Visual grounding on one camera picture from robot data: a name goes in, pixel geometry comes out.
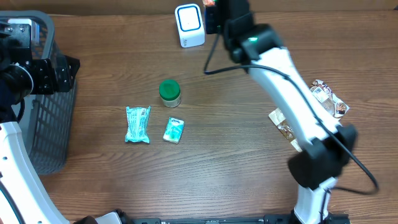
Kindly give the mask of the green lid jar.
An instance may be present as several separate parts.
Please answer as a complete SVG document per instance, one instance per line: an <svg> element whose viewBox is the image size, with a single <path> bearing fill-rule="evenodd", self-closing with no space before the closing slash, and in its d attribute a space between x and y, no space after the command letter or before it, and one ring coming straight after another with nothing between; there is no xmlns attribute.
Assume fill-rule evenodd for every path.
<svg viewBox="0 0 398 224"><path fill-rule="evenodd" d="M180 85L175 80L164 80L159 85L159 95L168 108L175 108L181 103Z"/></svg>

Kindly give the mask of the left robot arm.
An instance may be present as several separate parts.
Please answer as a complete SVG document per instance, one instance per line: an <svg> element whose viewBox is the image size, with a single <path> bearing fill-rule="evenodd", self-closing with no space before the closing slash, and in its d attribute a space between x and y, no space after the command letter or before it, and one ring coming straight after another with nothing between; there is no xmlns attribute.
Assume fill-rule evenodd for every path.
<svg viewBox="0 0 398 224"><path fill-rule="evenodd" d="M66 223L40 175L66 161L78 59L49 22L1 19L1 222Z"/></svg>

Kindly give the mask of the brown white snack bag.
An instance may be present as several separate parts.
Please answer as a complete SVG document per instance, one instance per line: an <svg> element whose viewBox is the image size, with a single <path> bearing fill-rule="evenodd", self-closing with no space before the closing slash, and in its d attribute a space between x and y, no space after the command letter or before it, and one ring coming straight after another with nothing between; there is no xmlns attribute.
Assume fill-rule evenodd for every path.
<svg viewBox="0 0 398 224"><path fill-rule="evenodd" d="M349 106L339 99L332 91L332 89L322 80L315 80L312 82L310 91L313 96L319 101L324 109L329 112L336 120L340 120L342 116L349 110ZM294 136L294 132L288 124L285 116L279 108L269 114L269 119L284 135L284 137L291 143L291 145L301 152L301 148Z"/></svg>

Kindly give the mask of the orange tissue packet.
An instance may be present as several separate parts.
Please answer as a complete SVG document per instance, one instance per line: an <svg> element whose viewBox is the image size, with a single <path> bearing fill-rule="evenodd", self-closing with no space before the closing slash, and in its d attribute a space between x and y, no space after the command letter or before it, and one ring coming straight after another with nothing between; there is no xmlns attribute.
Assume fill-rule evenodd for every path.
<svg viewBox="0 0 398 224"><path fill-rule="evenodd" d="M215 0L203 0L203 5L205 7L210 7L215 5Z"/></svg>

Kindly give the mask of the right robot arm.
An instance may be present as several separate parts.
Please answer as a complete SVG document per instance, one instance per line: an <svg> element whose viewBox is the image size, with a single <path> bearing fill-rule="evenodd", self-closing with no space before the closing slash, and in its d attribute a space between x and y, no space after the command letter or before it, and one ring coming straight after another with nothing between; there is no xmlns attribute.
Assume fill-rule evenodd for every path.
<svg viewBox="0 0 398 224"><path fill-rule="evenodd" d="M301 151L288 161L298 183L289 215L265 215L264 223L349 223L328 211L330 192L352 158L357 137L343 127L308 89L282 39L269 24L257 24L247 1L215 1L213 28L237 69L245 70L273 99Z"/></svg>

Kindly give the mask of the teal tissue packet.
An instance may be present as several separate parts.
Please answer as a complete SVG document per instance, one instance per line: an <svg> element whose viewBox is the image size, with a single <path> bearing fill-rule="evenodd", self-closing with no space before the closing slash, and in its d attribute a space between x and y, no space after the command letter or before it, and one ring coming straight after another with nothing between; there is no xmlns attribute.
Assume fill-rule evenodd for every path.
<svg viewBox="0 0 398 224"><path fill-rule="evenodd" d="M163 140L178 144L182 137L185 122L181 119L170 117L165 128Z"/></svg>

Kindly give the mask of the mint green wipes packet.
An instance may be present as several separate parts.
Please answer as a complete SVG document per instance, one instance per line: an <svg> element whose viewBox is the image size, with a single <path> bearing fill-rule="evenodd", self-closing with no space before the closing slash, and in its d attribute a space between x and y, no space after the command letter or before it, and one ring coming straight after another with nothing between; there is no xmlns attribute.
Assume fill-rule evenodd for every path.
<svg viewBox="0 0 398 224"><path fill-rule="evenodd" d="M149 121L151 107L143 108L126 107L127 117L127 133L125 135L126 142L144 142L150 143L147 134L147 124Z"/></svg>

